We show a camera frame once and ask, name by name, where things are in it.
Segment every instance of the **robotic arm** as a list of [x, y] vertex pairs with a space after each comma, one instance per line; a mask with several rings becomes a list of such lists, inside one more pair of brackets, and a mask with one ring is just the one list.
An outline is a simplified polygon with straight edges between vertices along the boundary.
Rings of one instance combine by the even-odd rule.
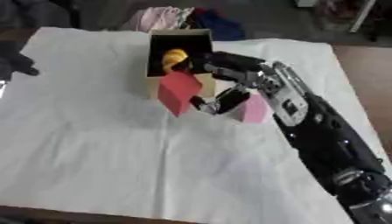
[[227, 52], [208, 54], [195, 63], [202, 63], [215, 78], [237, 83], [214, 103], [193, 100], [198, 109], [206, 106], [212, 114], [223, 113], [228, 110], [223, 102], [235, 99], [230, 92], [238, 92], [246, 100], [246, 88], [257, 89], [309, 172], [354, 223], [392, 223], [392, 182], [384, 174], [382, 160], [290, 67], [281, 62], [269, 66], [262, 59]]

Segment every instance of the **pink cube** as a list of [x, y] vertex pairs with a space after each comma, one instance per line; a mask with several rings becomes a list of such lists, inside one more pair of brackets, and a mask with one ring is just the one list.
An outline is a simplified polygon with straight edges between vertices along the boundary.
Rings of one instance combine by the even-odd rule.
[[201, 83], [189, 73], [171, 72], [159, 79], [158, 99], [175, 115], [189, 107], [189, 100], [201, 90]]
[[244, 123], [260, 123], [267, 115], [268, 105], [259, 94], [251, 94], [242, 105], [242, 121]]

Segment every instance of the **yellow object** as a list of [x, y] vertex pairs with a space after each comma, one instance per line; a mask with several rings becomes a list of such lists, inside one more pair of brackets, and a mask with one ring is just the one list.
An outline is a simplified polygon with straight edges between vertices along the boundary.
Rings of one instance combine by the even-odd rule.
[[162, 66], [165, 73], [170, 73], [172, 67], [188, 58], [188, 54], [182, 49], [172, 49], [164, 54]]

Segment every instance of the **tabletop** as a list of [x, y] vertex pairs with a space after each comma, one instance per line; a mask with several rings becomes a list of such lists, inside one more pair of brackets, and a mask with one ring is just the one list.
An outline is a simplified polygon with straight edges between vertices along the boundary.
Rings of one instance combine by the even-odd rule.
[[[10, 30], [0, 32], [0, 40], [16, 40], [25, 43], [35, 30]], [[374, 125], [384, 149], [392, 156], [392, 56], [391, 48], [334, 45], [333, 50], [346, 72], [350, 83], [370, 122]], [[24, 215], [36, 219], [50, 219], [77, 222], [115, 222], [115, 223], [184, 223], [169, 220], [148, 220], [122, 216], [85, 213], [62, 213], [42, 209], [15, 208], [0, 206], [0, 215]]]

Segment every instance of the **white cloth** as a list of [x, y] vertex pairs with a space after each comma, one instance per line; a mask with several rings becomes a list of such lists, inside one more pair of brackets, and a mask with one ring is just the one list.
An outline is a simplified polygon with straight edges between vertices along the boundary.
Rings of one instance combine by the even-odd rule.
[[[350, 223], [269, 117], [245, 124], [141, 96], [141, 32], [45, 28], [0, 101], [0, 204], [201, 223]], [[329, 45], [265, 39], [214, 50], [281, 60], [390, 164]]]

